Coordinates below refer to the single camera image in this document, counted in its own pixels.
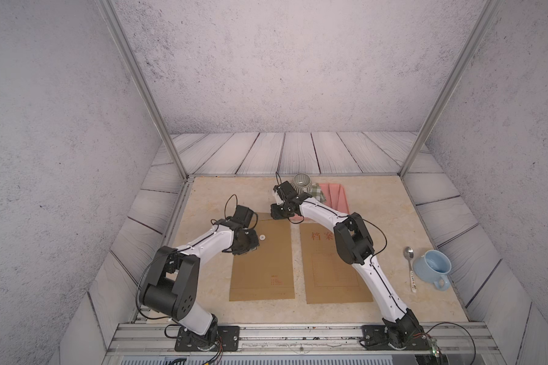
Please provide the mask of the brown kraft file bag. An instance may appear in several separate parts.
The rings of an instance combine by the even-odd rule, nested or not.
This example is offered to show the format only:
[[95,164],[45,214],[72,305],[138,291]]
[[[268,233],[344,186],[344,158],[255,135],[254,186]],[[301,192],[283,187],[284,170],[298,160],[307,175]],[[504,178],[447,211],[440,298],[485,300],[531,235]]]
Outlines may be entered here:
[[295,297],[290,223],[259,214],[257,249],[234,257],[230,301],[276,301]]

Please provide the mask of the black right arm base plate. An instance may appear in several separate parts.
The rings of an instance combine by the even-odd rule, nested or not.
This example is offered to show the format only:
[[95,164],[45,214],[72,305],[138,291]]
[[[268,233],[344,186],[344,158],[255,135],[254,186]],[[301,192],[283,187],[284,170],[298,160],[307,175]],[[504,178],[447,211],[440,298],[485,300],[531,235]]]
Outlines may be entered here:
[[431,351],[427,339],[410,338],[404,345],[392,345],[384,325],[363,325],[359,344],[367,351]]

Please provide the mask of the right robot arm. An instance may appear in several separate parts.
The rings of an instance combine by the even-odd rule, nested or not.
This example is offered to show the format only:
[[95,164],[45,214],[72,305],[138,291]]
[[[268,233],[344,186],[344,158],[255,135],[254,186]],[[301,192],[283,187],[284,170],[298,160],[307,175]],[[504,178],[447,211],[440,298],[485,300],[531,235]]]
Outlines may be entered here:
[[271,217],[289,220],[298,215],[333,232],[339,258],[358,272],[378,303],[388,346],[395,350],[406,349],[414,336],[423,333],[423,328],[383,273],[366,226],[367,220],[358,213],[347,214],[332,209],[308,193],[298,193],[278,174],[276,182],[273,187],[276,203],[271,205]]

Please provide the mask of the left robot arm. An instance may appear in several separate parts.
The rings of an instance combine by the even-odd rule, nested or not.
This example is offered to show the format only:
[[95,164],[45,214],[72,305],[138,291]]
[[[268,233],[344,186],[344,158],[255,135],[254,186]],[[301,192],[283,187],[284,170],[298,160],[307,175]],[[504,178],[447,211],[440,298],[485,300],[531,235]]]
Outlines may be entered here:
[[135,302],[162,313],[191,335],[216,340],[217,317],[197,302],[199,273],[219,253],[243,255],[259,246],[258,215],[237,205],[234,214],[212,222],[211,228],[184,245],[161,247],[142,274]]

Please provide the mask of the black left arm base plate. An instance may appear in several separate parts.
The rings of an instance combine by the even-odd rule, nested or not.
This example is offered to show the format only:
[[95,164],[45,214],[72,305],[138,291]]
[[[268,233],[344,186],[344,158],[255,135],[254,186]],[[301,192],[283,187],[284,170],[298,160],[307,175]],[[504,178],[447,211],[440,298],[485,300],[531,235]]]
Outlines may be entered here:
[[198,335],[188,328],[180,328],[174,350],[176,352],[214,351],[236,352],[241,328],[236,325],[210,327],[205,335]]

